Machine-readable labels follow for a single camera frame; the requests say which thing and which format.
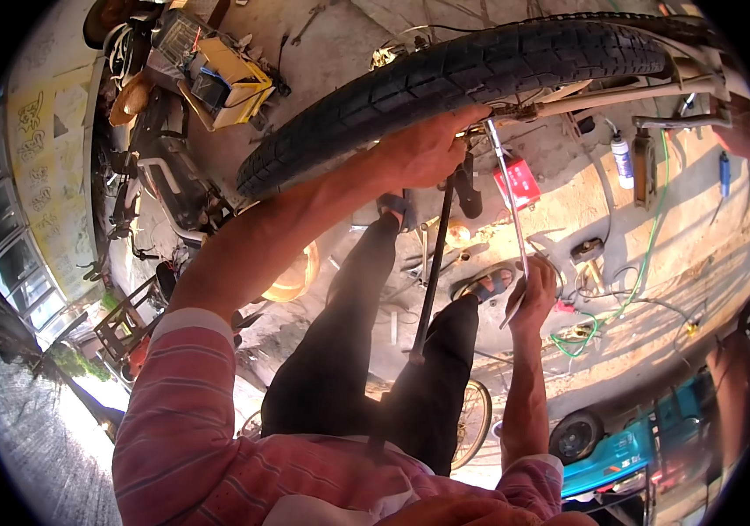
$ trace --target hammer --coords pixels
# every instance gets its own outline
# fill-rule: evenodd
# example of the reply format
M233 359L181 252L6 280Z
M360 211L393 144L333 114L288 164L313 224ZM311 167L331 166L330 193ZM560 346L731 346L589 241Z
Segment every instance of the hammer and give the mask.
M601 294L605 294L605 283L603 282L603 276L600 274L600 269L597 268L597 263L594 260L600 258L604 251L603 240L599 237L583 242L571 250L571 263L574 266L582 262L588 265L588 269L591 270L591 277L597 283L597 289L600 290Z

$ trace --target pink striped shirt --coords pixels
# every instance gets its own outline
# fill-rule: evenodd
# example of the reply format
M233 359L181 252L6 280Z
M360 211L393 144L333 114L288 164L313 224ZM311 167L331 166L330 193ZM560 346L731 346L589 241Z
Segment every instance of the pink striped shirt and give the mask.
M162 318L115 443L115 496L126 526L262 524L290 495L357 510L369 523L446 494L507 501L541 520L560 511L562 466L547 455L523 458L485 490L435 476L394 446L375 464L365 444L343 437L233 439L234 364L220 317L183 309Z

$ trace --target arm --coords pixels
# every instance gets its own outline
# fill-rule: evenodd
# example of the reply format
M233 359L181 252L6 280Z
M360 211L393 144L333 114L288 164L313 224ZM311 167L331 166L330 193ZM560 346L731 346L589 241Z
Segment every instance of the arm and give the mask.
M344 217L385 192L443 181L465 157L454 134L487 115L486 106L469 106L422 121L233 218L180 277L168 310L200 307L229 320Z
M235 460L230 320L319 234L381 193L432 186L463 161L454 134L485 117L471 107L385 137L337 170L235 217L180 277L151 338L113 454L124 524L184 518Z
M501 478L497 489L513 506L526 508L542 520L562 509L562 462L548 455L548 398L541 370L539 329L555 303L556 274L551 265L529 258L530 279L509 297L524 300L509 323L512 332L512 385L504 406L500 437Z
M501 468L506 473L519 458L546 454L550 439L548 399L541 369L539 329L555 302L556 274L539 258L529 258L530 279L524 301L509 323L512 333L512 385L504 407L501 432ZM509 297L514 303L520 290Z

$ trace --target tree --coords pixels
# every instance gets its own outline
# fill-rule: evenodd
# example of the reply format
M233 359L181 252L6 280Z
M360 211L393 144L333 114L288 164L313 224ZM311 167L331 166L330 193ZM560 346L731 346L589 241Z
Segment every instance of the tree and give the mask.
M94 376L101 382L105 382L111 378L109 370L102 363L90 362L79 352L65 345L65 343L56 342L46 352L54 360L54 363L72 378L79 378L87 374Z

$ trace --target red box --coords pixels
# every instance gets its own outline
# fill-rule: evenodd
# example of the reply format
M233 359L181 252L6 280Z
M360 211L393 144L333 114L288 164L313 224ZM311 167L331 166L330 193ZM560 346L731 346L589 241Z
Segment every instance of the red box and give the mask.
M541 196L541 190L538 189L536 179L533 178L530 167L527 165L527 161L520 157L515 159L506 159L506 172L509 175L509 182L512 184L512 195L516 198L516 205L518 210L522 210L527 207L530 203L535 203ZM507 208L509 206L509 199L506 198L506 183L504 178L500 176L500 168L496 168L492 173L495 177L495 182L498 184L498 191L504 198L504 203Z

